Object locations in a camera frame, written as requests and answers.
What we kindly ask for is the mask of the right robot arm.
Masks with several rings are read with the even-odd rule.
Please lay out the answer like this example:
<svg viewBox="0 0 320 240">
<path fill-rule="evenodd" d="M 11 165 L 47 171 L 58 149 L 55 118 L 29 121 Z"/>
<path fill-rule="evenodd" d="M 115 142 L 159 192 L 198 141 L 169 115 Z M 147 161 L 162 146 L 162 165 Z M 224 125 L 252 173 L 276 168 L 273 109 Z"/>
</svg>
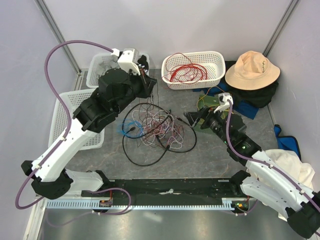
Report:
<svg viewBox="0 0 320 240">
<path fill-rule="evenodd" d="M 319 192 L 296 180 L 248 137 L 240 115 L 222 117 L 216 109 L 203 107 L 184 116 L 191 126 L 203 121 L 200 128 L 212 130 L 226 144 L 231 158 L 249 171 L 239 171 L 232 177 L 229 191 L 233 196 L 245 194 L 259 200 L 282 215 L 305 239 L 320 234 Z"/>
</svg>

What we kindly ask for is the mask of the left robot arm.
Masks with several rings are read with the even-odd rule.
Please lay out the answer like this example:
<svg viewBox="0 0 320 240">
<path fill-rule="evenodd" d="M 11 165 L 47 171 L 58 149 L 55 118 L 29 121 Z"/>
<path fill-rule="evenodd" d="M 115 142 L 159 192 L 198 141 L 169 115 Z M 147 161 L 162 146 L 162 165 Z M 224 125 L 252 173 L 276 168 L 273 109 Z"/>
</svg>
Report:
<svg viewBox="0 0 320 240">
<path fill-rule="evenodd" d="M 106 196 L 110 185 L 102 171 L 78 172 L 66 169 L 66 165 L 132 101 L 149 98 L 156 84 L 157 80 L 143 70 L 134 74 L 116 68 L 101 76 L 98 87 L 73 112 L 71 122 L 47 151 L 34 161 L 22 163 L 22 170 L 32 178 L 35 193 L 50 200 L 82 191 Z"/>
</svg>

